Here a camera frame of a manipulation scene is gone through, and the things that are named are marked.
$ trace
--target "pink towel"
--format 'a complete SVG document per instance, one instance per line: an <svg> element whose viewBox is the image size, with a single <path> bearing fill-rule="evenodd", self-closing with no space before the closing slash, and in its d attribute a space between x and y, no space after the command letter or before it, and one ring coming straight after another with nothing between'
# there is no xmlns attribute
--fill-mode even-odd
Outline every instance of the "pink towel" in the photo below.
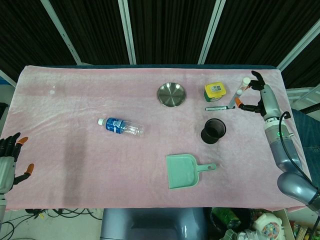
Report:
<svg viewBox="0 0 320 240"><path fill-rule="evenodd" d="M291 111L279 70L258 70L273 89L282 111ZM229 103L246 69L63 69L27 66L20 75L2 137L21 132L16 175L34 163L32 176L6 197L9 209L239 207L283 209L302 203L277 187L277 168L263 118L240 109L205 111ZM208 103L204 85L221 81L227 94ZM167 82L181 84L186 100L166 107L157 99ZM245 104L257 104L248 89ZM135 137L106 131L99 118L143 124ZM205 122L221 119L226 134L216 144L200 137ZM286 120L307 174L293 118ZM198 164L216 163L200 173L198 185L170 190L166 155L192 154Z"/></svg>

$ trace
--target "mint green dustpan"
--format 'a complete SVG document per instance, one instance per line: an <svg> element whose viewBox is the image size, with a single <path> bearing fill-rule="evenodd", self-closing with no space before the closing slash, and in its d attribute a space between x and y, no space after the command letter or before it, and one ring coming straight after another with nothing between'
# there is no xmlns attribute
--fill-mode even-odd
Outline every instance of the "mint green dustpan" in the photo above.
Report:
<svg viewBox="0 0 320 240"><path fill-rule="evenodd" d="M193 187L199 181L199 172L217 168L214 163L197 165L196 158L191 154L167 155L166 167L170 189Z"/></svg>

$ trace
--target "blue bottle label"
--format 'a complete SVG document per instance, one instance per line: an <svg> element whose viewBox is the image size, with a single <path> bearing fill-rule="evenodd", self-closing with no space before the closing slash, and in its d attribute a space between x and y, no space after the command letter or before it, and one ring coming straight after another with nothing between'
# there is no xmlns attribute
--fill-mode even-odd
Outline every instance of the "blue bottle label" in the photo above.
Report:
<svg viewBox="0 0 320 240"><path fill-rule="evenodd" d="M121 134L121 124L123 123L123 120L116 119L116 118L108 118L106 121L105 128L111 132L114 132L116 134Z"/></svg>

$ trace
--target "yellow container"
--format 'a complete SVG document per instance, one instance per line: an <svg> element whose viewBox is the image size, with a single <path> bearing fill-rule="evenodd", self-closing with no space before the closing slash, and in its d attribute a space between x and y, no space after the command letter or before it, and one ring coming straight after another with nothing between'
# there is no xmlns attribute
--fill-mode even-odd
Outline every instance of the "yellow container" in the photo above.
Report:
<svg viewBox="0 0 320 240"><path fill-rule="evenodd" d="M204 86L204 98L207 102L219 100L227 93L224 84L220 81L210 83Z"/></svg>

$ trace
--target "bottle cap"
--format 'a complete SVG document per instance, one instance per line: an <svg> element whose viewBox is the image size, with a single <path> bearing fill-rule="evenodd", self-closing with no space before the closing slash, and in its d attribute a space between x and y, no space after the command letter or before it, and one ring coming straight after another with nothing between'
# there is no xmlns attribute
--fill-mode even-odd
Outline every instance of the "bottle cap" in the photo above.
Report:
<svg viewBox="0 0 320 240"><path fill-rule="evenodd" d="M100 126L102 126L102 124L103 124L103 122L104 122L104 118L99 118L99 120L98 120L98 124L100 125Z"/></svg>
<svg viewBox="0 0 320 240"><path fill-rule="evenodd" d="M242 81L242 84L244 86L248 86L250 82L251 82L251 79L249 77L245 77Z"/></svg>

